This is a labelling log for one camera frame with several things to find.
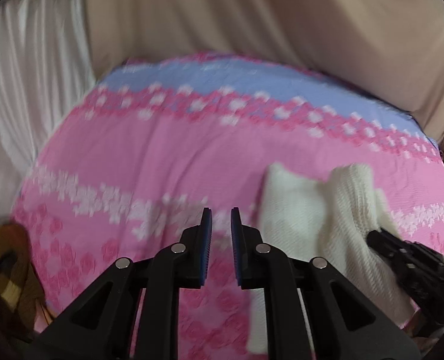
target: pink bedspread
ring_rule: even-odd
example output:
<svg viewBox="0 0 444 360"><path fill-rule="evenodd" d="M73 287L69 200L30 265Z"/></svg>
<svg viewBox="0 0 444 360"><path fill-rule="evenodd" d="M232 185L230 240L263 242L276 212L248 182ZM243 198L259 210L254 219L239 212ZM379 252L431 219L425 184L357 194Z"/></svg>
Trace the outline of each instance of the pink bedspread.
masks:
<svg viewBox="0 0 444 360"><path fill-rule="evenodd" d="M400 131L365 120L358 109L341 115L335 100L323 96L334 84L314 78L322 91L314 100L274 98L262 82L260 91L234 89L228 69L242 75L244 67L272 67L221 61L197 57L113 73L50 139L13 208L29 230L49 304L61 311L117 257L154 256L210 207L206 286L180 296L180 359L256 358L245 350L249 296L235 282L230 209L240 207L243 221L255 225L263 175L275 161L314 179L337 166L369 164L401 234L444 253L444 166L415 124L412 132ZM174 72L187 75L194 67L225 69L225 76L210 91L202 84L198 91L186 76L186 84L174 83ZM288 85L283 75L304 76L286 69L280 85Z"/></svg>

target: fabric fold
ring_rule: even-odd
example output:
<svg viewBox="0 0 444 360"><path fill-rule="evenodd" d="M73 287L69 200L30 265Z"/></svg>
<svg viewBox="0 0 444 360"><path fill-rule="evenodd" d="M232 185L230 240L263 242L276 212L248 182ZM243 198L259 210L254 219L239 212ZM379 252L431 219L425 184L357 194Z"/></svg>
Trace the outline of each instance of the fabric fold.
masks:
<svg viewBox="0 0 444 360"><path fill-rule="evenodd" d="M398 287L391 269L365 242L369 231L380 228L398 236L369 166L335 168L324 182L293 174L278 163L271 165L258 228L264 242L289 257L326 258L397 325L413 315L410 298ZM263 290L251 294L247 349L267 352Z"/></svg>

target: pink rose pattern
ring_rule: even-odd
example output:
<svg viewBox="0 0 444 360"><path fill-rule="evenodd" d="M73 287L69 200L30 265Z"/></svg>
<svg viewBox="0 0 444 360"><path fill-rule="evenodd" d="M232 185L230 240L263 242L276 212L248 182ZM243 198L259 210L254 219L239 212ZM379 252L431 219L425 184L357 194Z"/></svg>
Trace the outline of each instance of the pink rose pattern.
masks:
<svg viewBox="0 0 444 360"><path fill-rule="evenodd" d="M45 205L34 211L24 209L21 197L13 210L14 218L29 230L33 264L44 286L46 299L53 310L60 312L119 255L117 239L94 239L99 253L80 250L77 244L58 238L63 223L53 217ZM152 239L161 248L177 241L178 236L164 234L164 239ZM217 239L214 234L213 244ZM428 246L444 253L444 235L430 233ZM132 258L149 258L153 247L138 250ZM182 289L179 304L179 358L183 360L266 359L247 353L249 331L249 293L237 286L230 247L212 247L206 285L201 290Z"/></svg>
<svg viewBox="0 0 444 360"><path fill-rule="evenodd" d="M102 245L101 251L104 263L114 262L119 252L119 244L117 240L114 238L108 240L104 245Z"/></svg>

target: white pattern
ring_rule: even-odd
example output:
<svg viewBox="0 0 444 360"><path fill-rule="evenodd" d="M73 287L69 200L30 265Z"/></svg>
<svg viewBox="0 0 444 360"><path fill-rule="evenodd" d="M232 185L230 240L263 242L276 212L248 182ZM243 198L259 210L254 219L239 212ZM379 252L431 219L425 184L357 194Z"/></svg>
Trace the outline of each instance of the white pattern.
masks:
<svg viewBox="0 0 444 360"><path fill-rule="evenodd" d="M177 89L177 94L181 94L181 95L185 95L185 96L189 96L190 93L192 93L194 91L194 88L192 88L189 84L184 84L181 85L179 87L179 89Z"/></svg>
<svg viewBox="0 0 444 360"><path fill-rule="evenodd" d="M41 195L56 193L58 201L66 198L73 204L75 216L88 215L92 217L96 212L103 211L109 214L109 223L120 223L122 215L129 213L132 194L120 192L119 187L107 186L101 183L99 189L90 185L79 184L77 174L49 171L45 166L36 166L29 177L39 186Z"/></svg>
<svg viewBox="0 0 444 360"><path fill-rule="evenodd" d="M379 152L380 151L380 146L377 145L375 142L372 142L371 144L369 144L369 148L373 152Z"/></svg>
<svg viewBox="0 0 444 360"><path fill-rule="evenodd" d="M228 85L222 86L219 88L219 92L223 96L227 96L229 93L232 93L234 91L234 88Z"/></svg>
<svg viewBox="0 0 444 360"><path fill-rule="evenodd" d="M284 107L277 107L274 109L274 115L279 119L288 119L290 116L290 111L286 110Z"/></svg>
<svg viewBox="0 0 444 360"><path fill-rule="evenodd" d="M220 69L221 66L219 64L206 64L200 68L202 71L214 71L215 69Z"/></svg>
<svg viewBox="0 0 444 360"><path fill-rule="evenodd" d="M375 131L370 127L366 127L365 128L365 135L369 138L373 138L375 136Z"/></svg>
<svg viewBox="0 0 444 360"><path fill-rule="evenodd" d="M235 115L225 115L221 117L222 126L235 126L239 121L239 117Z"/></svg>
<svg viewBox="0 0 444 360"><path fill-rule="evenodd" d="M129 89L128 85L123 85L119 88L118 92L123 96L129 91Z"/></svg>
<svg viewBox="0 0 444 360"><path fill-rule="evenodd" d="M232 240L230 237L214 237L211 241L211 248L217 248L220 251L232 248Z"/></svg>
<svg viewBox="0 0 444 360"><path fill-rule="evenodd" d="M132 98L126 97L122 100L122 103L120 105L121 108L129 108L129 106L132 104Z"/></svg>
<svg viewBox="0 0 444 360"><path fill-rule="evenodd" d="M165 100L165 93L155 94L149 101L150 105L161 105Z"/></svg>
<svg viewBox="0 0 444 360"><path fill-rule="evenodd" d="M153 114L154 111L152 109L144 108L137 113L137 117L142 120L149 120Z"/></svg>
<svg viewBox="0 0 444 360"><path fill-rule="evenodd" d="M207 105L206 102L204 102L201 98L194 100L191 104L190 104L190 110L191 111L202 111L205 106Z"/></svg>
<svg viewBox="0 0 444 360"><path fill-rule="evenodd" d="M109 86L104 82L102 84L97 85L97 91L99 93L106 91L109 88Z"/></svg>
<svg viewBox="0 0 444 360"><path fill-rule="evenodd" d="M355 129L355 127L353 127L350 123L344 123L342 125L343 131L347 134L347 135L352 135L355 133L355 131L357 131Z"/></svg>
<svg viewBox="0 0 444 360"><path fill-rule="evenodd" d="M360 119L362 119L362 117L361 117L359 114L357 114L356 112L352 112L352 113L350 114L350 116L351 116L352 118L354 118L357 122L358 122Z"/></svg>
<svg viewBox="0 0 444 360"><path fill-rule="evenodd" d="M262 99L265 103L271 98L271 94L265 91L257 91L254 93L256 99Z"/></svg>
<svg viewBox="0 0 444 360"><path fill-rule="evenodd" d="M303 105L307 102L302 96L292 97L291 100L297 105Z"/></svg>
<svg viewBox="0 0 444 360"><path fill-rule="evenodd" d="M91 120L95 115L95 112L93 109L88 110L85 114L84 114L84 118L85 120Z"/></svg>
<svg viewBox="0 0 444 360"><path fill-rule="evenodd" d="M102 105L105 104L106 101L107 101L107 96L106 95L99 96L99 98L96 101L96 105L101 107Z"/></svg>
<svg viewBox="0 0 444 360"><path fill-rule="evenodd" d="M428 207L416 206L409 212L392 211L390 214L399 231L412 237L420 227L432 227L435 222L444 222L444 202Z"/></svg>
<svg viewBox="0 0 444 360"><path fill-rule="evenodd" d="M382 129L382 125L380 124L380 122L377 119L372 120L372 125L377 127L379 130Z"/></svg>
<svg viewBox="0 0 444 360"><path fill-rule="evenodd" d="M310 111L308 114L308 118L312 123L319 123L324 120L322 115L315 111Z"/></svg>
<svg viewBox="0 0 444 360"><path fill-rule="evenodd" d="M142 241L155 235L159 237L165 228L176 236L188 227L196 226L200 223L202 212L207 201L188 202L187 199L173 198L165 202L143 201L137 199L132 203L127 222L138 222L131 230L137 241ZM250 224L250 215L241 211L242 222ZM230 247L230 212L225 210L212 212L212 233L217 233L222 237L217 237L218 243L212 245L221 249Z"/></svg>
<svg viewBox="0 0 444 360"><path fill-rule="evenodd" d="M336 116L337 112L336 110L331 107L330 105L324 105L322 107L322 109L324 110L324 112L327 112L328 114L332 115L332 116Z"/></svg>
<svg viewBox="0 0 444 360"><path fill-rule="evenodd" d="M137 73L138 71L142 71L149 67L151 67L150 64L134 64L134 65L124 66L122 68L122 71L124 73Z"/></svg>
<svg viewBox="0 0 444 360"><path fill-rule="evenodd" d="M162 197L162 203L164 204L169 204L170 203L170 194L168 193L164 193L163 197Z"/></svg>
<svg viewBox="0 0 444 360"><path fill-rule="evenodd" d="M154 91L161 89L162 84L160 82L154 82L151 85L149 85L149 93L153 93Z"/></svg>
<svg viewBox="0 0 444 360"><path fill-rule="evenodd" d="M229 103L229 109L231 111L237 111L238 109L245 108L246 105L247 105L247 103L242 99L233 99Z"/></svg>
<svg viewBox="0 0 444 360"><path fill-rule="evenodd" d="M322 138L324 136L324 132L318 127L309 128L308 133L311 137L314 138Z"/></svg>

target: bed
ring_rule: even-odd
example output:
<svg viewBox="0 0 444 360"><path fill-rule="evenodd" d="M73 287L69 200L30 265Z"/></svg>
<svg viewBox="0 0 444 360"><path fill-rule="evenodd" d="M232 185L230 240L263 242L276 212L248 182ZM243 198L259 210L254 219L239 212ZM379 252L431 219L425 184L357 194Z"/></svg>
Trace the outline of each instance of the bed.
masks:
<svg viewBox="0 0 444 360"><path fill-rule="evenodd" d="M13 217L60 312L117 257L154 256L210 207L209 275L181 291L179 357L251 359L230 210L255 226L273 162L313 179L369 164L403 238L444 254L444 166L408 114L312 71L213 52L108 74L40 152Z"/></svg>

